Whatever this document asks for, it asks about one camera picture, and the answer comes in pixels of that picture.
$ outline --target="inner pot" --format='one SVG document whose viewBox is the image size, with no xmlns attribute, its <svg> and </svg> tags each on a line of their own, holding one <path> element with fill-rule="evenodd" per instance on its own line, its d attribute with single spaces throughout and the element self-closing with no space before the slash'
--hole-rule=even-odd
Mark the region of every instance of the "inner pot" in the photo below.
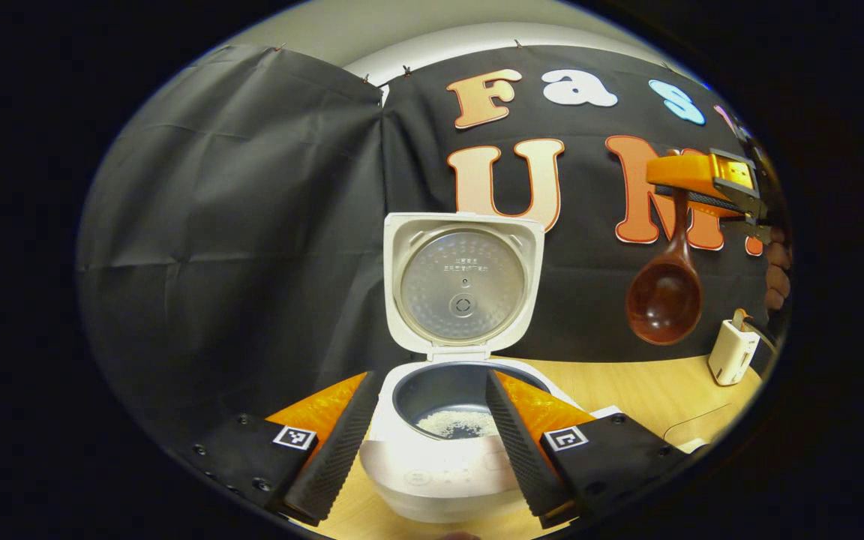
<svg viewBox="0 0 864 540">
<path fill-rule="evenodd" d="M 494 369 L 548 392 L 524 371 L 490 362 L 445 362 L 415 370 L 399 380 L 391 402 L 419 433 L 435 439 L 467 439 L 494 433 L 486 404 L 486 379 Z"/>
</svg>

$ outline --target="table surface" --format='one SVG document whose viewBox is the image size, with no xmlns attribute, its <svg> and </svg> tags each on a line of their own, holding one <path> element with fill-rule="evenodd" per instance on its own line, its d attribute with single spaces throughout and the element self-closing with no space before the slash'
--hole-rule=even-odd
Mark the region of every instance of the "table surface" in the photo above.
<svg viewBox="0 0 864 540">
<path fill-rule="evenodd" d="M 707 356 L 632 363 L 520 361 L 541 371 L 584 410 L 617 406 L 676 446 L 696 437 L 713 440 L 741 413 L 761 384 L 750 369 L 741 382 L 719 386 L 711 376 Z M 469 531 L 483 540 L 519 540 L 562 527 L 567 523 L 542 529 L 527 507 L 466 523 L 407 520 L 386 505 L 356 458 L 328 519 L 308 529 L 340 540 L 435 540 L 457 530 Z"/>
</svg>

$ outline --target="open lid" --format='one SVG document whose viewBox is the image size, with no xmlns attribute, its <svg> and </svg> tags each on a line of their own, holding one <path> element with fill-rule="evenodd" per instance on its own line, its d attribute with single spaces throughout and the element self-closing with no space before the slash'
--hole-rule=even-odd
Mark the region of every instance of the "open lid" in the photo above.
<svg viewBox="0 0 864 540">
<path fill-rule="evenodd" d="M 503 216 L 390 213 L 383 239 L 388 330 L 402 347 L 481 356 L 522 338 L 536 303 L 545 228 Z"/>
</svg>

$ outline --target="screw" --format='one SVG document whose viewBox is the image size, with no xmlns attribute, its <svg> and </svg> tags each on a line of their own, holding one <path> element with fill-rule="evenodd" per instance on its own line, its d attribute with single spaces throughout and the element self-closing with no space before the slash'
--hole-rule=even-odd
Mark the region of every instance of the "screw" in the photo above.
<svg viewBox="0 0 864 540">
<path fill-rule="evenodd" d="M 253 488 L 255 488 L 259 491 L 266 491 L 266 492 L 271 491 L 271 489 L 272 489 L 269 486 L 269 483 L 267 481 L 265 481 L 265 479 L 263 479 L 263 478 L 253 478 Z"/>
</svg>

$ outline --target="inner lid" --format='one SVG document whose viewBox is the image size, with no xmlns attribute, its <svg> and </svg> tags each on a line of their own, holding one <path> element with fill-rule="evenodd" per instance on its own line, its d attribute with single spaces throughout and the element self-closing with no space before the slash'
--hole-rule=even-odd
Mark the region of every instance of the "inner lid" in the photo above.
<svg viewBox="0 0 864 540">
<path fill-rule="evenodd" d="M 419 334 L 432 341 L 487 341 L 521 310 L 525 271 L 500 237 L 453 229 L 415 251 L 400 287 L 406 322 Z"/>
</svg>

